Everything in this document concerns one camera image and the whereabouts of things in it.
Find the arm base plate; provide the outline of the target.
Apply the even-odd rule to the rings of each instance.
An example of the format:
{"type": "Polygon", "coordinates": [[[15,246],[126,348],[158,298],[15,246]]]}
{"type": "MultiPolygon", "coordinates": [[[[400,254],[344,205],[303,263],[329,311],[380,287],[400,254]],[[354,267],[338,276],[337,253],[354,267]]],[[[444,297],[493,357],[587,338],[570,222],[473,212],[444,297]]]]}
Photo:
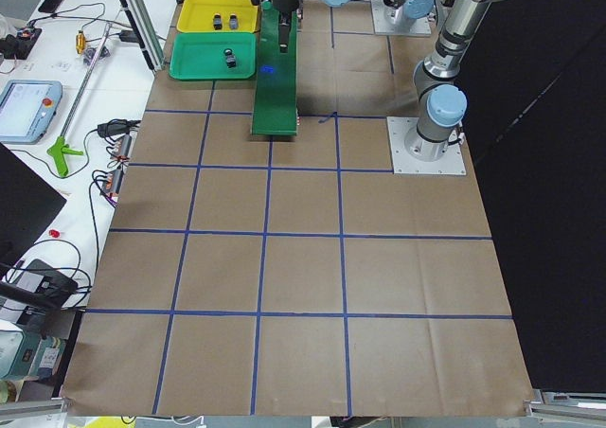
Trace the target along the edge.
{"type": "Polygon", "coordinates": [[[460,138],[456,131],[443,142],[423,139],[417,117],[386,119],[393,173],[397,175],[465,176],[460,138]]]}
{"type": "Polygon", "coordinates": [[[386,36],[429,37],[428,16],[435,0],[407,0],[397,9],[383,0],[371,0],[374,33],[386,36]]]}

